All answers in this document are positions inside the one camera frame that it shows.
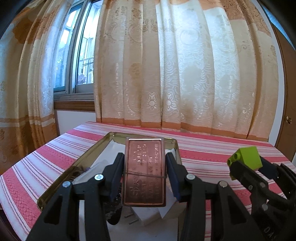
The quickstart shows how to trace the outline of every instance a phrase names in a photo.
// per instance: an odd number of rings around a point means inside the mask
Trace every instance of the pink striped fabric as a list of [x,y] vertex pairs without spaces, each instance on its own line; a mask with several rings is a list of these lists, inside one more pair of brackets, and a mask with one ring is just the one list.
[[[21,240],[26,239],[40,215],[37,199],[64,170],[111,131],[176,139],[183,165],[189,173],[211,183],[227,181],[249,211],[250,193],[237,180],[230,179],[226,164],[237,149],[255,145],[260,155],[270,162],[285,163],[296,171],[293,164],[267,142],[87,122],[40,147],[0,176],[0,202]],[[272,191],[283,195],[273,180],[268,183]],[[206,208],[205,240],[210,240],[210,202],[206,203]]]

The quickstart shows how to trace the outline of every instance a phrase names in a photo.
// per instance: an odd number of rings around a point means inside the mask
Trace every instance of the green block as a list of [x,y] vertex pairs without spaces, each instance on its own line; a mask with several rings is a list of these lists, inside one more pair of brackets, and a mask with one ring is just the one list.
[[243,147],[238,149],[228,160],[227,165],[230,167],[235,161],[240,161],[252,170],[258,170],[262,167],[262,162],[257,147]]

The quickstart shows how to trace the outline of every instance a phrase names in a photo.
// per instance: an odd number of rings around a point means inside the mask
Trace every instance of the white wall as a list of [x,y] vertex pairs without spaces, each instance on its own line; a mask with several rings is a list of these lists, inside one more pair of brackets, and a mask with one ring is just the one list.
[[96,121],[94,112],[55,110],[54,114],[60,135],[87,121]]
[[277,103],[277,107],[276,107],[276,115],[274,118],[274,124],[272,125],[271,132],[269,135],[269,143],[274,146],[276,144],[276,140],[279,135],[279,129],[281,127],[281,119],[282,119],[283,111],[284,111],[285,79],[284,79],[283,62],[281,59],[281,52],[279,50],[279,45],[278,45],[276,36],[275,36],[274,31],[271,27],[268,17],[266,16],[264,10],[260,6],[260,4],[257,2],[257,0],[252,0],[252,3],[256,6],[258,11],[262,15],[264,21],[266,22],[267,27],[271,33],[271,37],[272,37],[275,49],[276,49],[276,57],[277,57],[278,70],[279,70],[279,94],[278,94],[278,103]]

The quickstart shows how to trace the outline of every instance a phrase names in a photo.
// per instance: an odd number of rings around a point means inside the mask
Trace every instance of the patterned curtain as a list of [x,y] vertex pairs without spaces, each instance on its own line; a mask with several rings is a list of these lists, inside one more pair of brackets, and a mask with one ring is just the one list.
[[278,95],[271,34],[249,0],[104,0],[98,122],[268,140]]
[[31,2],[0,40],[0,175],[57,136],[52,59],[71,4]]

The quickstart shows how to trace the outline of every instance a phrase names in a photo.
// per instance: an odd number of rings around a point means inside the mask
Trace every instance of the window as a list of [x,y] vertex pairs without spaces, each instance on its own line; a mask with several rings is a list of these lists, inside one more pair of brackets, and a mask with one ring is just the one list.
[[103,1],[73,4],[57,46],[54,95],[92,93],[94,45]]

